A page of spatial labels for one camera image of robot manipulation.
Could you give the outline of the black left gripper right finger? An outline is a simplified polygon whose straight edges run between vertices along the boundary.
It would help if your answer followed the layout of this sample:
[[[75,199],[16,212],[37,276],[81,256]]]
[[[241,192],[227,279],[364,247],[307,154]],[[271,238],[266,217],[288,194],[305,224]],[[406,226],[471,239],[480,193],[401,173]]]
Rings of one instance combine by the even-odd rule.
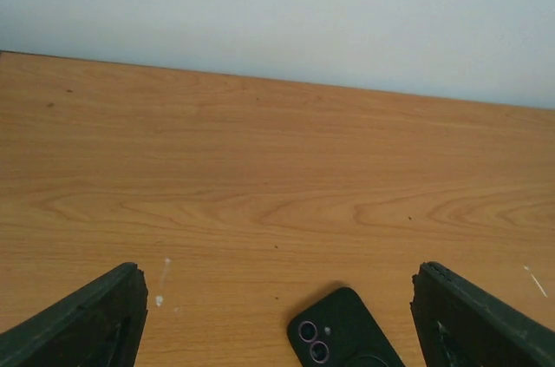
[[[427,366],[553,366],[554,331],[437,262],[410,303]]]

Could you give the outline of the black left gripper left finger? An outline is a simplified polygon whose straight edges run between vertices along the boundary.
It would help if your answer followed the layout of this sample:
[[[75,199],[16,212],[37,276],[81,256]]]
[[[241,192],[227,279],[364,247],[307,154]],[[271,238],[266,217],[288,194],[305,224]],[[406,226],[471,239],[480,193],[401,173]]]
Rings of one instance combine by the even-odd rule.
[[[122,263],[1,334],[2,366],[133,366],[147,320],[144,272]]]

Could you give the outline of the black phone case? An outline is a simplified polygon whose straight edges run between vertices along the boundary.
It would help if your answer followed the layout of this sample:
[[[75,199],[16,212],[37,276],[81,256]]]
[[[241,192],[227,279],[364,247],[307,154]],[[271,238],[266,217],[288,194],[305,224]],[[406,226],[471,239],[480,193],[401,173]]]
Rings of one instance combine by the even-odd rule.
[[[300,311],[286,331],[302,366],[403,365],[362,299],[348,286]]]

